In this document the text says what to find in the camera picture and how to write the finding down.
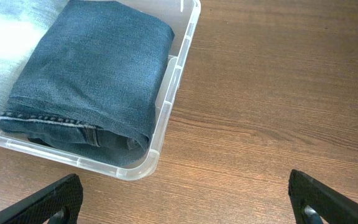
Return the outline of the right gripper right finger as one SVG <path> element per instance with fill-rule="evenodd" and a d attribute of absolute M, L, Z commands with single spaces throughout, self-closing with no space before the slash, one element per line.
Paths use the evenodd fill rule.
<path fill-rule="evenodd" d="M 293 169 L 288 195 L 297 223 L 358 223 L 358 203 Z"/>

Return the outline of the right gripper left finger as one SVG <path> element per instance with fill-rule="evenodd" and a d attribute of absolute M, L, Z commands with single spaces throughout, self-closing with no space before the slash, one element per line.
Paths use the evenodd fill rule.
<path fill-rule="evenodd" d="M 0 211 L 0 224 L 76 224 L 83 203 L 83 186 L 69 174 Z"/>

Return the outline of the dark blue jeans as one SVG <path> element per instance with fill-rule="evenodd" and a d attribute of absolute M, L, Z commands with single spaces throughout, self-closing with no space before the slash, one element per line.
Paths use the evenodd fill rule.
<path fill-rule="evenodd" d="M 0 128 L 125 166 L 147 151 L 174 39 L 160 19 L 117 1 L 70 1 L 36 46 Z"/>

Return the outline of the light blue jeans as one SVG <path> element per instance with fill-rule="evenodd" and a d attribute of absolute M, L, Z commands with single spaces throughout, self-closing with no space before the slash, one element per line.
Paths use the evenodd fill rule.
<path fill-rule="evenodd" d="M 0 114 L 39 40 L 67 0 L 0 0 Z"/>

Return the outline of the clear plastic storage container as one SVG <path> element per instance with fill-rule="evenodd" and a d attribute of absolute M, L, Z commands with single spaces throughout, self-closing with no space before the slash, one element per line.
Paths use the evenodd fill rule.
<path fill-rule="evenodd" d="M 0 147 L 42 157 L 69 166 L 107 175 L 121 180 L 139 180 L 152 174 L 158 164 L 177 90 L 179 89 L 186 58 L 201 13 L 200 0 L 130 1 L 118 0 L 134 9 L 158 17 L 174 31 L 175 38 L 168 57 L 168 65 L 155 101 L 156 127 L 150 146 L 144 156 L 126 166 L 112 166 L 87 157 L 35 144 L 18 135 L 0 131 Z"/>

